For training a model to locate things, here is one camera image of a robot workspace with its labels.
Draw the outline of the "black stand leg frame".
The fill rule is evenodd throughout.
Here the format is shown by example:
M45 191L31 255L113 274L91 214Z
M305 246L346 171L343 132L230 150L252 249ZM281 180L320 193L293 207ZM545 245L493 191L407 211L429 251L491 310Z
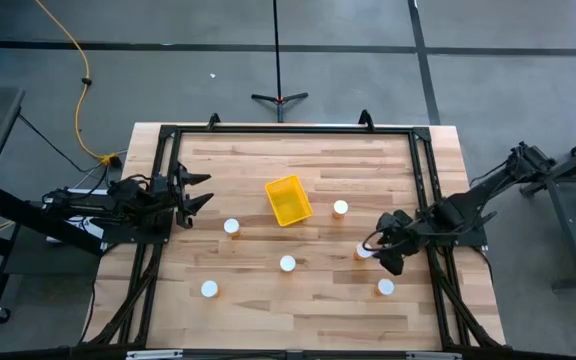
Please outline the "black stand leg frame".
M50 236L96 257L103 254L100 240L59 218L47 216L42 210L29 202L22 201L12 194L0 189L0 215L13 221L18 226ZM11 257L14 246L12 240L0 238L0 300L7 285L9 274L5 266Z

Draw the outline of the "silver metal bracket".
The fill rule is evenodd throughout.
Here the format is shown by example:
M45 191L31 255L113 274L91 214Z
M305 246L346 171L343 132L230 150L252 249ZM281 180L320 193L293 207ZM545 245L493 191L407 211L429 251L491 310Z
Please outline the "silver metal bracket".
M425 352L425 351L407 352L405 359L406 360L463 360L462 355L459 353Z
M125 360L178 360L183 358L181 349L130 351Z

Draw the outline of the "yellow plastic basket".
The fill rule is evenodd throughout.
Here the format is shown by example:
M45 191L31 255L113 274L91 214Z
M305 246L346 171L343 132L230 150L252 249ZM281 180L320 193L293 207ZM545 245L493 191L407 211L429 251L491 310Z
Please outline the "yellow plastic basket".
M297 175L267 183L265 191L281 227L295 224L313 215L312 206Z

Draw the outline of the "black aluminium table frame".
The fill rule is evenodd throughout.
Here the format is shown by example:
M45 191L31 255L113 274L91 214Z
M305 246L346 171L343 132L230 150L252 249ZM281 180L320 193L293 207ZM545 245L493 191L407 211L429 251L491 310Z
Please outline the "black aluminium table frame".
M353 253L384 212L414 213L467 189L454 127L186 126L179 158L211 175L191 193L214 196L163 248L148 348L286 360L441 348L427 255L407 258L394 293L378 296L386 271ZM265 185L290 175L313 215L281 227ZM332 215L337 200L349 205L343 218ZM229 218L240 224L236 237L224 231ZM280 269L284 255L294 271ZM217 297L201 295L206 280L218 283Z

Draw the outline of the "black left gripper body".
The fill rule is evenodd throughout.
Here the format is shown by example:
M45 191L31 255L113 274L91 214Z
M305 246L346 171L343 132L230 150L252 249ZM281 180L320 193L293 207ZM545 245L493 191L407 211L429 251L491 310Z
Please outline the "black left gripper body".
M165 210L173 211L176 224L184 229L193 227L190 196L185 191L187 182L183 179L186 168L177 162L169 171L169 179L162 174L155 174L150 180L150 191Z

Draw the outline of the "black tripod stand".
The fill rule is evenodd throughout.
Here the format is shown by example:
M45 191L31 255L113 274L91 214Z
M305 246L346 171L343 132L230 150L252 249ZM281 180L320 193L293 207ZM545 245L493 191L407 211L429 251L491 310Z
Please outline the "black tripod stand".
M277 122L283 123L284 107L291 101L303 100L308 98L309 94L307 92L301 92L289 96L284 96L282 93L277 0L272 0L272 15L273 15L273 35L274 35L274 57L275 57L275 70L276 70L276 95L266 96L261 94L252 94L251 99L256 101L266 101L272 103L276 109Z

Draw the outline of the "white control box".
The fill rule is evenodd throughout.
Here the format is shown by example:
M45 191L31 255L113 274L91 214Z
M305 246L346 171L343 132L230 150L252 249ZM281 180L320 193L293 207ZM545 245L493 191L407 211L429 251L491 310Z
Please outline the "white control box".
M78 195L85 195L91 191L91 189L72 189L72 188L69 188L67 190L70 193L74 193L74 194L78 194ZM92 191L91 195L107 195L107 190L106 189L101 189L101 190L96 189L96 190ZM48 196L43 201L44 201L45 205L42 206L42 209L45 209L47 207L47 204L50 204L53 202L53 198L52 198L52 196ZM77 228L84 230L87 233L97 237L98 239L102 239L104 230L101 229L100 227L98 227L97 225L92 224L91 220L92 220L92 217L74 216L74 217L67 219L66 221L69 224L74 225ZM57 240L56 238L50 237L50 236L48 236L46 238L46 241L48 243L51 243L51 244L59 244L59 245L63 244L63 242ZM100 245L100 248L102 250L106 249L105 243L102 242Z

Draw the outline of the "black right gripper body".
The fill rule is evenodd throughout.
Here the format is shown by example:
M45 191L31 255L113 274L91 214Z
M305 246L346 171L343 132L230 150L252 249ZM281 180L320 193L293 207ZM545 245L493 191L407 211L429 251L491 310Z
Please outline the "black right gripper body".
M395 251L419 251L435 235L434 229L425 221L413 221L408 225L396 222L391 230L391 248Z

